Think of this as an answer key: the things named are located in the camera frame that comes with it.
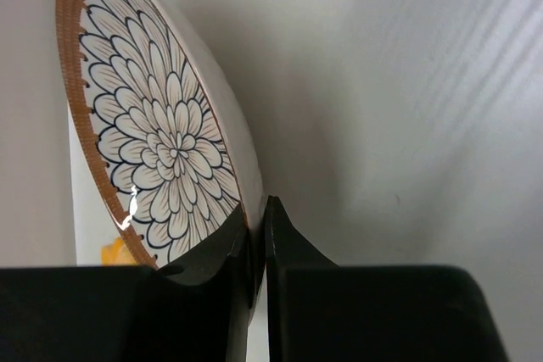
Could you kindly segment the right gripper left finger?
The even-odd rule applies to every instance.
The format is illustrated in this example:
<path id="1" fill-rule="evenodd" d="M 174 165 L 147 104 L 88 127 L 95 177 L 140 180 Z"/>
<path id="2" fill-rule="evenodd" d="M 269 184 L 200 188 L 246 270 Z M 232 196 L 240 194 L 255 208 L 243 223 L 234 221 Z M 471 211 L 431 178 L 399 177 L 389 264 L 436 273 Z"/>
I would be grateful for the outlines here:
<path id="1" fill-rule="evenodd" d="M 250 306 L 241 209 L 183 256 L 148 266 L 1 272 L 4 361 L 243 361 Z"/>

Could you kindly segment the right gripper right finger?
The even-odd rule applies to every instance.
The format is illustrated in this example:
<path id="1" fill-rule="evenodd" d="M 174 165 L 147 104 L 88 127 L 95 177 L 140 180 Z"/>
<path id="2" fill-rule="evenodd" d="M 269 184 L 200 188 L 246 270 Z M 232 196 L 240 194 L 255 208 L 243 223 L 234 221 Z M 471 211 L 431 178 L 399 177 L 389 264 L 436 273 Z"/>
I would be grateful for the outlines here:
<path id="1" fill-rule="evenodd" d="M 506 361 L 479 284 L 448 265 L 339 266 L 294 227 L 264 217 L 273 361 Z"/>

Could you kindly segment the yellow white checkered napkin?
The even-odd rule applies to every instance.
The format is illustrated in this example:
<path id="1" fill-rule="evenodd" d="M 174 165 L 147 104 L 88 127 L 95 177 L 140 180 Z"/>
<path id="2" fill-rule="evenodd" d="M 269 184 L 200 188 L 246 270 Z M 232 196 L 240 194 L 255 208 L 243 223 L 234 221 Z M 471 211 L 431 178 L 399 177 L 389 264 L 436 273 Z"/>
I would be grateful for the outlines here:
<path id="1" fill-rule="evenodd" d="M 116 238 L 112 243 L 101 248 L 101 264 L 104 266 L 136 265 L 130 250 L 122 238 Z"/>

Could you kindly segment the floral patterned ceramic plate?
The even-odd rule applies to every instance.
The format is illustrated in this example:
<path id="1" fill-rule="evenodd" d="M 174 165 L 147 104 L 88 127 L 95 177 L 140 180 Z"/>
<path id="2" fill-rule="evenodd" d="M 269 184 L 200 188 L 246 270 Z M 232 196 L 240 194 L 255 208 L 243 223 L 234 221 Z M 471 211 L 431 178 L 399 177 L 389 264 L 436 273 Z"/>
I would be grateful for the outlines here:
<path id="1" fill-rule="evenodd" d="M 265 193 L 255 147 L 221 68 L 163 0 L 56 0 L 64 87 L 115 229 L 161 268 L 235 210 L 253 241 Z"/>

